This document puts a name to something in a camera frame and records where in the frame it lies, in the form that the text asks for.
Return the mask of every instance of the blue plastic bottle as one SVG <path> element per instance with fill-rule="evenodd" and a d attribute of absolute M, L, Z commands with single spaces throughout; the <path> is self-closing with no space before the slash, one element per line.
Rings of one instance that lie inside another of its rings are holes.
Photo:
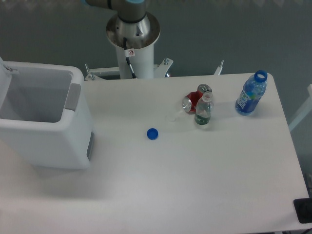
<path fill-rule="evenodd" d="M 268 74 L 263 70 L 259 70 L 253 76 L 249 77 L 235 104 L 238 113 L 247 116 L 254 111 L 256 105 L 264 95 L 267 87 L 267 78 Z"/>

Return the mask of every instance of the blue bottle label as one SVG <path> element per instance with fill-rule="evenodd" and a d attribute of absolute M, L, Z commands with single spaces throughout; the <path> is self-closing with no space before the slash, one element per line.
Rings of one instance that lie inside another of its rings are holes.
<path fill-rule="evenodd" d="M 260 101 L 260 99 L 261 97 L 256 98 L 254 93 L 245 92 L 245 90 L 243 90 L 236 101 L 236 108 L 241 112 L 245 113 L 252 112 L 255 109 L 258 102 Z"/>

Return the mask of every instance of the blue bottle cap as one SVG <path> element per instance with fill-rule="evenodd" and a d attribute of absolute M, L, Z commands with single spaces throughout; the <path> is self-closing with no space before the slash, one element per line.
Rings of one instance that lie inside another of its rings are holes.
<path fill-rule="evenodd" d="M 150 128 L 147 130 L 147 137 L 149 140 L 155 140 L 158 137 L 158 131 L 155 128 Z"/>
<path fill-rule="evenodd" d="M 263 70 L 259 70 L 254 74 L 254 80 L 259 83 L 265 82 L 267 78 L 268 78 L 268 73 Z"/>

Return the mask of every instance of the bottle cap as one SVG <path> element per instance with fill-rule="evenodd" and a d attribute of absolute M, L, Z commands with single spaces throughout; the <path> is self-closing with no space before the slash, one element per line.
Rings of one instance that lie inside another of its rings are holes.
<path fill-rule="evenodd" d="M 212 101 L 212 100 L 213 100 L 213 94 L 212 94 L 212 92 L 209 92 L 209 91 L 205 92 L 205 93 L 203 94 L 202 99 L 203 99 L 203 101 L 205 101 L 205 102 Z"/>
<path fill-rule="evenodd" d="M 259 83 L 265 82 L 267 78 L 268 78 L 268 73 L 263 70 L 259 70 L 254 74 L 254 80 Z"/>
<path fill-rule="evenodd" d="M 147 137 L 149 140 L 155 140 L 158 137 L 158 131 L 155 128 L 150 128 L 147 130 Z"/>

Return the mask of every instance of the cable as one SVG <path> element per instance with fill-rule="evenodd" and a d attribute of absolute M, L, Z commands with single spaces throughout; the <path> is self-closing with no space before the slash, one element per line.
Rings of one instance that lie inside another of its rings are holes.
<path fill-rule="evenodd" d="M 123 38 L 123 50 L 126 51 L 127 50 L 127 39 L 126 38 Z M 131 72 L 131 75 L 132 75 L 132 79 L 137 79 L 137 76 L 135 75 L 135 72 L 133 70 L 133 67 L 130 63 L 130 59 L 129 59 L 129 55 L 128 53 L 125 53 L 125 56 L 126 56 L 126 61 L 127 61 L 127 64 L 129 65 L 129 68 L 130 68 L 130 72 Z"/>
<path fill-rule="evenodd" d="M 310 229 L 306 229 L 303 233 L 301 233 L 301 234 L 307 234 L 309 231 L 311 231 L 312 230 L 312 228 L 310 228 Z"/>

